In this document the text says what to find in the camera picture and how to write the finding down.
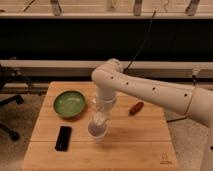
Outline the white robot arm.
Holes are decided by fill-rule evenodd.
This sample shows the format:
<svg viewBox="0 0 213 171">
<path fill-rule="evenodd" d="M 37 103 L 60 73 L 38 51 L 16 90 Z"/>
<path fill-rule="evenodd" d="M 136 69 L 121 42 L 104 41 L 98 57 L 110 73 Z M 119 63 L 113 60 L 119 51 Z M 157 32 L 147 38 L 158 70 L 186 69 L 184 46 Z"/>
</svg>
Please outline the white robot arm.
<svg viewBox="0 0 213 171">
<path fill-rule="evenodd" d="M 200 171 L 213 171 L 213 91 L 197 86 L 168 83 L 123 73 L 122 63 L 110 59 L 93 70 L 97 86 L 96 113 L 92 124 L 102 127 L 116 101 L 116 92 L 126 93 L 154 105 L 185 115 L 209 128 Z"/>
</svg>

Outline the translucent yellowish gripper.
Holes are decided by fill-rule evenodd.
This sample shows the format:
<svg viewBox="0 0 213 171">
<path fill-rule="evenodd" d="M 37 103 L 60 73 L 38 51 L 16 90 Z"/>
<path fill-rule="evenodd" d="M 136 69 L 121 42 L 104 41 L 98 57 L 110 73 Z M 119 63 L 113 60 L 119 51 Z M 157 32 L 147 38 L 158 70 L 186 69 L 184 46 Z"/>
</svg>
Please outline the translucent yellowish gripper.
<svg viewBox="0 0 213 171">
<path fill-rule="evenodd" d="M 108 101 L 97 101 L 96 112 L 93 116 L 93 121 L 96 124 L 104 124 L 110 116 L 112 104 Z"/>
</svg>

